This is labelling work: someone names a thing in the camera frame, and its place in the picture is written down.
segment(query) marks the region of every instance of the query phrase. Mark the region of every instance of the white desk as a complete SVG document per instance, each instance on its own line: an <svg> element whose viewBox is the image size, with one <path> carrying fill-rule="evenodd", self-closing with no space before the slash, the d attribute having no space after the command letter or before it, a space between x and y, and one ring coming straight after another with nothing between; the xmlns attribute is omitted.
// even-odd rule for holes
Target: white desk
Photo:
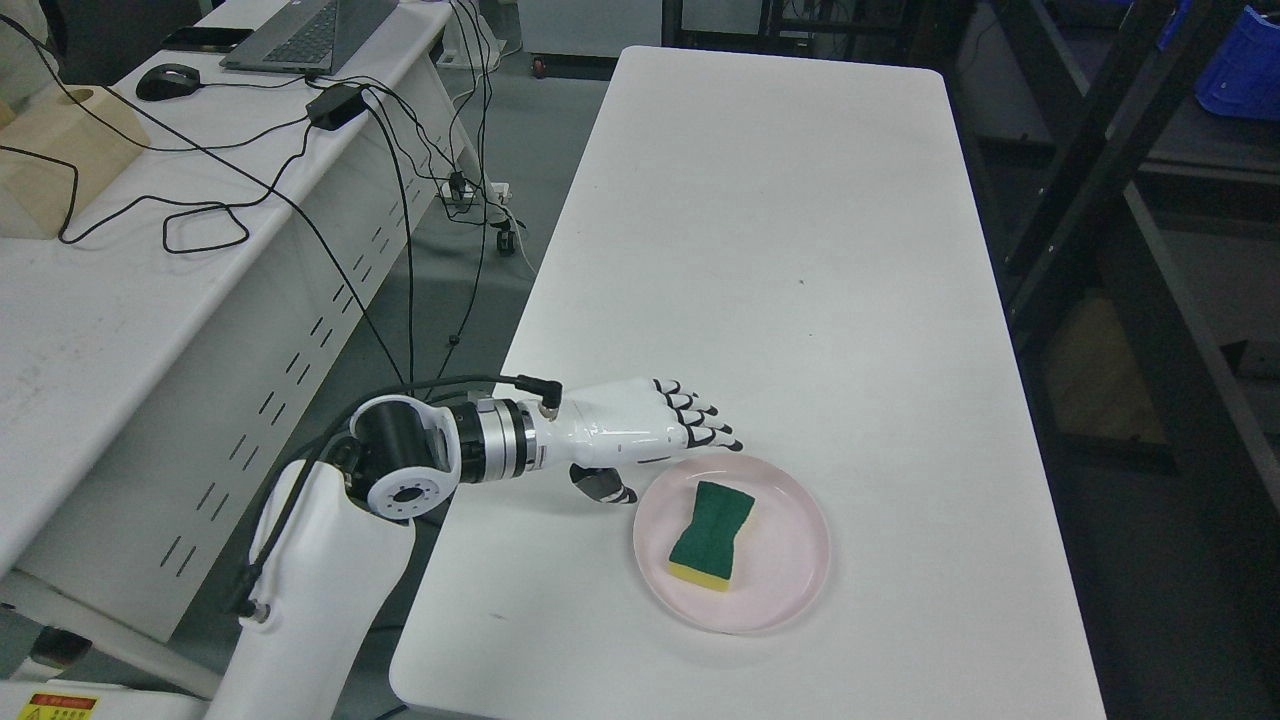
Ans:
<svg viewBox="0 0 1280 720"><path fill-rule="evenodd" d="M634 507L465 486L392 661L408 705L1103 716L937 74L627 50L504 372L685 380L813 492L833 568L778 630L710 634L645 587Z"/></svg>
<svg viewBox="0 0 1280 720"><path fill-rule="evenodd" d="M257 27L282 4L233 0L205 23ZM339 73L397 88L445 147L453 108L426 53L451 17L444 3L401 5ZM205 82L289 79L224 72L219 58L160 53L116 87L132 99L141 74L163 61L193 65ZM316 95L301 82L206 87L141 106L219 145L305 117ZM398 109L390 115L425 173L428 152L412 126ZM154 145L184 145L143 124ZM219 154L269 181L301 147L302 127ZM452 147L474 176L461 124ZM406 238L388 158L365 114L337 132L312 131L307 154L280 183L365 302ZM413 227L436 191L402 164L413 179ZM445 174L442 159L434 164ZM143 152L70 233L146 192L246 200L261 188L198 152ZM316 237L279 199L238 211L252 229L248 242L180 258L160 245L160 220L173 211L141 208L73 247L0 241L0 575L8 573L0 601L131 647L140 639L132 630L169 637L360 318ZM174 240L201 245L233 232L210 214ZM403 364L406 348L393 350ZM387 379L394 382L389 365Z"/></svg>

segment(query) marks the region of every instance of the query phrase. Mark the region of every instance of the phone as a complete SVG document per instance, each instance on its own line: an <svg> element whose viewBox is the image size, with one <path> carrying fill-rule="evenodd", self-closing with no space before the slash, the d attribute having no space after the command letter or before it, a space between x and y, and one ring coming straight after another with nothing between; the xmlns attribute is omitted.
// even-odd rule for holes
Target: phone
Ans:
<svg viewBox="0 0 1280 720"><path fill-rule="evenodd" d="M236 27L183 27L164 38L164 50L186 50L189 53L230 53L253 31Z"/></svg>

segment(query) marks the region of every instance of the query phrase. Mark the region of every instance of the yellow warning sticker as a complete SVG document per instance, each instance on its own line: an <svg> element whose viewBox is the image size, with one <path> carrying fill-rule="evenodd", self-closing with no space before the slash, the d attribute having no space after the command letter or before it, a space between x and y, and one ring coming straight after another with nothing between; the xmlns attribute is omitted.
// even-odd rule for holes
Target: yellow warning sticker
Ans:
<svg viewBox="0 0 1280 720"><path fill-rule="evenodd" d="M18 712L18 720L90 720L96 697L36 693Z"/></svg>

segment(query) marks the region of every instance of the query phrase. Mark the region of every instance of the power adapter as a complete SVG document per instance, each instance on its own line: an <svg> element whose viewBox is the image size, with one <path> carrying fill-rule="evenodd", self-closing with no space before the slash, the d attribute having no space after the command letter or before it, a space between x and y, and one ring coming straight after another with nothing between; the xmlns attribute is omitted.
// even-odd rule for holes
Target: power adapter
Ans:
<svg viewBox="0 0 1280 720"><path fill-rule="evenodd" d="M334 85L307 102L307 118L320 129L338 129L369 109L360 87Z"/></svg>

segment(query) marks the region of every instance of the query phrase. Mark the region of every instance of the green scouring pad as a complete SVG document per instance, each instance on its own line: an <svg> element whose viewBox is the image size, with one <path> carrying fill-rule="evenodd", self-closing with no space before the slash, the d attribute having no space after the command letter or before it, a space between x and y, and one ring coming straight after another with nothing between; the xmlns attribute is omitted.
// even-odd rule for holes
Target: green scouring pad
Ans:
<svg viewBox="0 0 1280 720"><path fill-rule="evenodd" d="M667 571L690 583L724 592L733 574L733 538L755 498L717 483L699 482L694 518L667 556Z"/></svg>

